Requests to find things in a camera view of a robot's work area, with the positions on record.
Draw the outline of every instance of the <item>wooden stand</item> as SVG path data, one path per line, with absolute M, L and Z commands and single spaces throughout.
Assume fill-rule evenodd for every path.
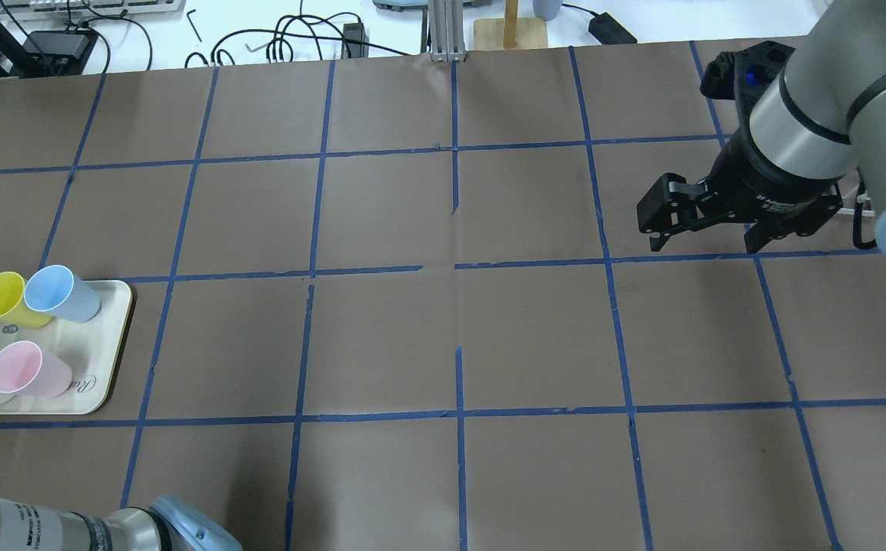
M 545 21 L 517 17 L 517 0 L 506 0 L 505 17 L 474 21 L 474 49 L 535 50 L 548 48 Z

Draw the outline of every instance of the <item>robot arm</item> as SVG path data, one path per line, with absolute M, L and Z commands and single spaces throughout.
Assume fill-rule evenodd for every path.
M 841 208 L 837 181 L 857 165 L 886 255 L 886 0 L 835 0 L 796 51 L 764 42 L 723 53 L 702 93 L 734 99 L 740 128 L 708 177 L 665 174 L 637 205 L 653 251 L 717 223 L 752 223 L 751 253 L 813 234 Z

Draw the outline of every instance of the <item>tray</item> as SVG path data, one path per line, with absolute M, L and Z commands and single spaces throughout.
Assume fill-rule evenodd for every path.
M 44 327 L 30 329 L 0 322 L 0 350 L 12 342 L 33 341 L 73 369 L 73 381 L 61 395 L 16 395 L 0 404 L 0 414 L 85 415 L 103 405 L 117 367 L 134 293 L 127 283 L 115 280 L 86 283 L 99 293 L 100 308 L 85 324 L 55 318 Z

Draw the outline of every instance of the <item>black metal bar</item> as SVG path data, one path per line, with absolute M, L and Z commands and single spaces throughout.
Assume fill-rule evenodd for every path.
M 0 50 L 14 64 L 14 70 L 20 77 L 47 77 L 48 72 L 41 63 L 31 59 L 28 53 L 8 29 L 0 22 Z

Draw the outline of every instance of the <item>gray cup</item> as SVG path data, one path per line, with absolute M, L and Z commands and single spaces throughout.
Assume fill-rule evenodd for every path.
M 551 21 L 559 14 L 559 9 L 562 9 L 562 0 L 531 0 L 531 7 L 535 11 L 535 17 Z

